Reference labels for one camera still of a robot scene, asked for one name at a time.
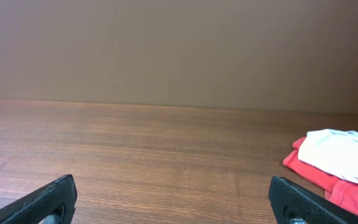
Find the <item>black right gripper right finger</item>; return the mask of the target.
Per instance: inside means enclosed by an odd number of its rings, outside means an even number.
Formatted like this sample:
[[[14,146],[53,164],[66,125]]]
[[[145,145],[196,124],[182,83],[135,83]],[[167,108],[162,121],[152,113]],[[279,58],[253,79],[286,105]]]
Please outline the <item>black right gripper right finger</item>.
[[[268,199],[278,224],[358,224],[357,215],[284,177],[272,177]]]

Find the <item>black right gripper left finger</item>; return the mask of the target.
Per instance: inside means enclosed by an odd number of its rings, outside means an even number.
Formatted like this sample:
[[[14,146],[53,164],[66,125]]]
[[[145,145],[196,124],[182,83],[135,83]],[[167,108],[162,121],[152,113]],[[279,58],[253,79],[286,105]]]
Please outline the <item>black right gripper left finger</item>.
[[[66,174],[0,209],[0,224],[70,224],[77,200],[74,178]]]

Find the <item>red t-shirt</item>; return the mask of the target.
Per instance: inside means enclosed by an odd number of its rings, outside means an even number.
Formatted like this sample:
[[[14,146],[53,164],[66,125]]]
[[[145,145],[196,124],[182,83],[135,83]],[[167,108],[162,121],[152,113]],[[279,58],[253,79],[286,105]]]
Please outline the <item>red t-shirt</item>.
[[[305,139],[305,137],[299,138],[292,144],[293,150],[283,160],[283,165],[295,171],[302,178],[321,187],[324,190],[326,200],[358,215],[358,184],[339,179],[300,161],[298,152]]]

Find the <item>white t-shirt black print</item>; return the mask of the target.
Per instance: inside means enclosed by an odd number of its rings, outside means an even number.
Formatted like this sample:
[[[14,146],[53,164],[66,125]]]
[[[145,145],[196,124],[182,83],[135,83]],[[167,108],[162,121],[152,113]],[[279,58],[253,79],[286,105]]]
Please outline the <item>white t-shirt black print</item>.
[[[356,131],[309,131],[298,150],[298,158],[328,174],[358,184]]]

